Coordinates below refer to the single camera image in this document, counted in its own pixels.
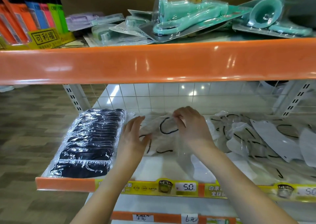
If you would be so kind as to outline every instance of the orange shelf edge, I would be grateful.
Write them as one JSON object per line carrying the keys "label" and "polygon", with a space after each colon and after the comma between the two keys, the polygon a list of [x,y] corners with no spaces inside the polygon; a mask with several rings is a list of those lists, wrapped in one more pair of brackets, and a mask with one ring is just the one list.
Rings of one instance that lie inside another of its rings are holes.
{"label": "orange shelf edge", "polygon": [[0,85],[316,78],[316,38],[0,51]]}
{"label": "orange shelf edge", "polygon": [[37,190],[94,192],[95,179],[90,178],[35,178]]}
{"label": "orange shelf edge", "polygon": [[[155,222],[163,223],[181,223],[181,214],[167,214],[167,213],[147,213],[147,212],[125,212],[113,211],[111,220],[133,221],[133,214],[153,215]],[[229,224],[235,224],[236,218],[234,217],[221,217],[221,216],[198,216],[199,224],[206,224],[207,218],[228,219]]]}

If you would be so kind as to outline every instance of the price tag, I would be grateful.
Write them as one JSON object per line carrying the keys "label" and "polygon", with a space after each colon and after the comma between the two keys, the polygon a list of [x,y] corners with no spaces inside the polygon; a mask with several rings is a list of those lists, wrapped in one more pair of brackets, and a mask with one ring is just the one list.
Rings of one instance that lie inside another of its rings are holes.
{"label": "price tag", "polygon": [[154,215],[133,214],[133,221],[154,222]]}
{"label": "price tag", "polygon": [[196,191],[197,184],[196,182],[177,182],[176,190],[177,191]]}
{"label": "price tag", "polygon": [[198,223],[198,214],[181,214],[181,223],[189,223],[189,224],[194,224]]}
{"label": "price tag", "polygon": [[305,197],[316,197],[316,187],[297,187],[297,195]]}

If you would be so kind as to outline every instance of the tile floor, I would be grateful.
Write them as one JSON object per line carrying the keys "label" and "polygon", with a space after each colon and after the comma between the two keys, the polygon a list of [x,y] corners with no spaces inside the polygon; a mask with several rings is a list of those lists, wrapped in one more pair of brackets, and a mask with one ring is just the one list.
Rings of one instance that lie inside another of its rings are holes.
{"label": "tile floor", "polygon": [[32,85],[0,93],[0,224],[66,224],[87,193],[37,191],[78,115],[62,85]]}

